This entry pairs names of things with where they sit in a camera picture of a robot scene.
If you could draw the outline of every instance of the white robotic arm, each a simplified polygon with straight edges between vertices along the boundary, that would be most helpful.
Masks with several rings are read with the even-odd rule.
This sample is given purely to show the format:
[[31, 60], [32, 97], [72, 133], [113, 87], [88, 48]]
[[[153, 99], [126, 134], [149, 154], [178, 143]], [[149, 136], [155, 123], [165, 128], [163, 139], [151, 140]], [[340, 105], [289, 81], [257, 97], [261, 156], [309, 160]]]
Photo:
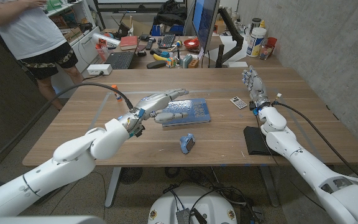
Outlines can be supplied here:
[[264, 122], [260, 129], [266, 135], [269, 148], [291, 162], [336, 223], [358, 223], [358, 178], [332, 171], [301, 146], [285, 118], [272, 107], [256, 71], [250, 67], [250, 71], [244, 70], [242, 75], [255, 102], [254, 114]]
[[165, 121], [186, 116], [158, 111], [187, 93], [177, 89], [148, 96], [125, 115], [107, 122], [106, 129], [94, 128], [84, 136], [63, 143], [47, 162], [0, 187], [0, 217], [16, 216], [47, 193], [90, 174], [95, 168], [95, 159], [112, 157], [127, 139], [142, 134], [143, 120], [158, 118], [160, 114]]

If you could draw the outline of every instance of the monitor stand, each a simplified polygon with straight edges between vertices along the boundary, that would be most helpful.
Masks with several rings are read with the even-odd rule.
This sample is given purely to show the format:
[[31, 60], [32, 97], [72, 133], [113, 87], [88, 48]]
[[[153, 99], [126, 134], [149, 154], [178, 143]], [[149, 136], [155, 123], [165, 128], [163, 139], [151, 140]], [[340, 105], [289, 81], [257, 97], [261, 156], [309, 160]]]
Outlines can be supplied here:
[[233, 41], [236, 41], [236, 46], [233, 47], [233, 49], [228, 51], [226, 54], [223, 54], [224, 44], [219, 45], [219, 52], [218, 52], [218, 58], [216, 59], [216, 64], [214, 64], [214, 65], [212, 64], [209, 67], [210, 68], [227, 68], [227, 66], [223, 65], [223, 63], [225, 61], [227, 61], [229, 58], [233, 57], [233, 55], [235, 55], [236, 53], [238, 53], [241, 50], [244, 38], [237, 31], [236, 27], [234, 26], [233, 21], [231, 20], [230, 15], [227, 13], [225, 8], [219, 8], [218, 13], [221, 15], [225, 25], [227, 26], [227, 29], [229, 29], [229, 32], [232, 35]]

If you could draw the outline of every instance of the wall outlet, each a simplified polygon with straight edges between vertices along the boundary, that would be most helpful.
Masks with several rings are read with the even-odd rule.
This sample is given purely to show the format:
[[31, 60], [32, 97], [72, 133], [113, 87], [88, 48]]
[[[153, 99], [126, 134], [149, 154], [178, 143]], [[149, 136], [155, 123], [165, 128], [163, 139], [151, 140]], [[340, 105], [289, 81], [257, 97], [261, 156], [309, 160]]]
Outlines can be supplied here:
[[103, 72], [103, 75], [110, 75], [112, 71], [110, 64], [98, 64], [98, 65], [90, 65], [87, 68], [89, 75], [99, 75], [100, 72]]

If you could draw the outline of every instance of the person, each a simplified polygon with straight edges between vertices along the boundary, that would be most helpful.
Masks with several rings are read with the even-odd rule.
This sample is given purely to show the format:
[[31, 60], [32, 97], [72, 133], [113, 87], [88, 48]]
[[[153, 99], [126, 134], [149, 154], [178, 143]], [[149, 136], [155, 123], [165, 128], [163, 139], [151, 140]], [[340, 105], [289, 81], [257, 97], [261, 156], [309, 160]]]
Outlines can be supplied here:
[[[75, 67], [78, 59], [59, 28], [41, 9], [46, 0], [0, 0], [0, 35], [17, 60], [34, 75], [41, 94], [51, 100], [55, 95], [51, 76], [62, 67], [74, 84], [83, 77]], [[63, 105], [54, 100], [61, 110]]]

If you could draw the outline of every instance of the table leg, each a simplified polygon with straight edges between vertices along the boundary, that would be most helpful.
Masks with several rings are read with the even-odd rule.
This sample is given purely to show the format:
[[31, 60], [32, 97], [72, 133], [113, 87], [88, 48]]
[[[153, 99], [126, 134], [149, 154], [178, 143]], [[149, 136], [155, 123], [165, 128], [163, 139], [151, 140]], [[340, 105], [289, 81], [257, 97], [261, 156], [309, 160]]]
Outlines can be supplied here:
[[121, 174], [121, 167], [114, 167], [112, 169], [109, 190], [107, 191], [106, 202], [104, 203], [104, 206], [106, 208], [112, 207], [114, 196], [116, 195], [117, 188], [118, 188], [118, 181], [119, 181], [120, 174]]
[[262, 178], [264, 179], [265, 187], [267, 190], [268, 197], [270, 199], [270, 204], [273, 207], [277, 208], [280, 206], [280, 202], [278, 201], [276, 189], [274, 187], [272, 174], [270, 173], [270, 169], [268, 166], [260, 166], [260, 173], [262, 174]]

